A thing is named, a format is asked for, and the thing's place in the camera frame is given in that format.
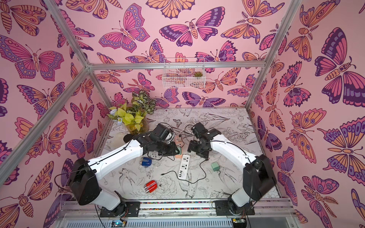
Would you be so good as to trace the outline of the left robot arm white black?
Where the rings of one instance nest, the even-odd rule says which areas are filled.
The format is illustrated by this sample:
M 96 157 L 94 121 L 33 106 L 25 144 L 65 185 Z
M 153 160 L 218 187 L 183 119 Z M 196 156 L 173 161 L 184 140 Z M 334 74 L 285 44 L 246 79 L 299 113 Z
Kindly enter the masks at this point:
M 122 164 L 149 152 L 157 152 L 159 156 L 177 155 L 179 149 L 174 137 L 171 128 L 158 124 L 153 131 L 134 135 L 129 142 L 110 153 L 90 160 L 76 160 L 68 186 L 78 204 L 100 206 L 116 217 L 125 215 L 125 199 L 116 191 L 102 188 L 99 181 Z

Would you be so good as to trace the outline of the orange power strip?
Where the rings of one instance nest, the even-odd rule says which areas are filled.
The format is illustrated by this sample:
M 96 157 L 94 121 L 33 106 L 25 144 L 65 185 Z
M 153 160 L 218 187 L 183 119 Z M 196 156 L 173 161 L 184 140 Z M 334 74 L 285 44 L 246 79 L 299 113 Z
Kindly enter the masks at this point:
M 175 144 L 176 144 L 177 147 L 179 146 L 183 150 L 184 142 L 183 142 L 182 137 L 180 135 L 175 136 Z M 181 159 L 182 156 L 183 156 L 183 154 L 181 154 L 181 155 L 175 155 L 175 158 Z

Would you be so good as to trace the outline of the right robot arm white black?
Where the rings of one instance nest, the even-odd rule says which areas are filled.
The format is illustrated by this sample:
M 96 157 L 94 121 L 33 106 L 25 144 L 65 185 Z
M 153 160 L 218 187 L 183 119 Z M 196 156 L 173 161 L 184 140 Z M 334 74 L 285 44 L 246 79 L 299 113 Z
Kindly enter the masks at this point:
M 219 152 L 242 171 L 242 187 L 231 194 L 227 201 L 232 214 L 247 213 L 253 207 L 252 201 L 258 202 L 276 186 L 277 179 L 267 156 L 246 152 L 220 131 L 214 128 L 208 130 L 202 123 L 193 125 L 192 133 L 197 139 L 190 141 L 188 152 L 195 152 L 206 160 L 209 159 L 209 152 Z

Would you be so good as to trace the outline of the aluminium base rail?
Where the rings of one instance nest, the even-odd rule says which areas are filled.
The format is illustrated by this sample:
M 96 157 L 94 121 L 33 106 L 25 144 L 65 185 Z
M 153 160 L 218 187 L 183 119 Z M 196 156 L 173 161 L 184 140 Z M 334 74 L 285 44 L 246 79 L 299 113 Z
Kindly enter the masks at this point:
M 248 212 L 234 215 L 223 199 L 132 200 L 127 214 L 70 201 L 64 204 L 55 228 L 299 228 L 287 199 L 262 199 Z

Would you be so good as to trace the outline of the aluminium cage frame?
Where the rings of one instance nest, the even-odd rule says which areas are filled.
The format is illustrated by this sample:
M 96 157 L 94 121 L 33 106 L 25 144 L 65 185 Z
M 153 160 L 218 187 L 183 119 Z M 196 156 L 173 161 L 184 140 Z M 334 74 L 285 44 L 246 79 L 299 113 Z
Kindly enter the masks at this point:
M 275 37 L 275 41 L 271 46 L 266 59 L 264 61 L 236 61 L 236 62 L 208 62 L 205 64 L 206 67 L 223 68 L 223 67 L 260 67 L 262 69 L 261 75 L 266 73 L 269 69 L 269 63 L 272 62 L 276 51 L 281 44 L 284 35 L 291 25 L 296 11 L 301 5 L 301 1 L 290 1 L 288 10 L 284 14 L 279 31 Z M 106 95 L 106 91 L 98 82 L 94 72 L 96 70 L 108 70 L 108 69 L 163 69 L 165 65 L 163 63 L 145 63 L 145 64 L 127 64 L 127 63 L 116 63 L 116 64 L 91 64 L 87 60 L 86 56 L 81 51 L 81 48 L 73 38 L 71 30 L 68 28 L 66 21 L 63 19 L 61 12 L 54 1 L 45 1 L 50 14 L 56 20 L 56 23 L 60 26 L 61 30 L 66 36 L 66 40 L 75 51 L 75 54 L 81 62 L 83 69 L 77 75 L 75 79 L 68 85 L 66 90 L 60 95 L 56 102 L 50 107 L 45 115 L 35 124 L 31 131 L 22 139 L 18 145 L 12 150 L 12 153 L 8 156 L 1 164 L 1 183 L 4 183 L 6 179 L 11 175 L 13 170 L 22 161 L 28 150 L 35 143 L 41 133 L 44 132 L 46 127 L 53 121 L 56 115 L 60 112 L 61 108 L 71 98 L 73 92 L 77 89 L 78 85 L 86 78 L 90 77 L 95 87 L 97 88 L 103 101 L 110 105 L 109 98 Z

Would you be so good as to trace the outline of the amber glass vase with plants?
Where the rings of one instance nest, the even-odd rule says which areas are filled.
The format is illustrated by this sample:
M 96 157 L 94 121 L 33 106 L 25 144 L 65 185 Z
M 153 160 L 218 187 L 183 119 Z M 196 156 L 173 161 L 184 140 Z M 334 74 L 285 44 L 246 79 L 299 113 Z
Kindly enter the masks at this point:
M 147 133 L 146 116 L 154 113 L 156 101 L 147 92 L 139 91 L 132 93 L 131 102 L 110 107 L 107 116 L 116 124 L 123 124 L 132 135 Z

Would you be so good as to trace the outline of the green charger adapter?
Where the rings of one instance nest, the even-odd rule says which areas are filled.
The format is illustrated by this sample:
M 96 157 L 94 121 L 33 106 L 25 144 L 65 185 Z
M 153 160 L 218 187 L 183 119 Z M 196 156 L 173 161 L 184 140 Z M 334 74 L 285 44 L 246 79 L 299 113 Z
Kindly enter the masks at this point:
M 178 149 L 178 155 L 181 155 L 182 154 L 182 148 L 178 146 L 177 149 Z
M 211 164 L 211 168 L 214 172 L 218 172 L 220 170 L 220 165 L 217 162 L 213 162 Z

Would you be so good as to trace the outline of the white power strip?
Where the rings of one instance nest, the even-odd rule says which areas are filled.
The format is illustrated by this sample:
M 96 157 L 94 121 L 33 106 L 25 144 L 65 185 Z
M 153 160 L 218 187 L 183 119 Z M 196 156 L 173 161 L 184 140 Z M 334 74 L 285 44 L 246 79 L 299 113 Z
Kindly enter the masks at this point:
M 179 180 L 186 180 L 187 173 L 188 173 L 188 168 L 189 168 L 189 163 L 190 163 L 190 156 L 186 155 L 186 154 L 183 155 L 182 160 L 181 160 L 180 169 L 179 169 L 179 172 L 177 174 L 177 177 L 178 177 Z

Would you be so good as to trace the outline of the small green succulent plant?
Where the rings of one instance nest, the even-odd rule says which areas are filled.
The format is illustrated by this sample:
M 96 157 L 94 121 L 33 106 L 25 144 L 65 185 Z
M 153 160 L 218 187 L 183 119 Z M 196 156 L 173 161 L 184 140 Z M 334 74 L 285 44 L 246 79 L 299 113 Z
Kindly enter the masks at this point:
M 203 77 L 203 73 L 202 73 L 202 72 L 200 72 L 200 71 L 195 72 L 195 73 L 194 73 L 194 77 L 195 77 L 195 78 L 201 78 L 201 77 Z

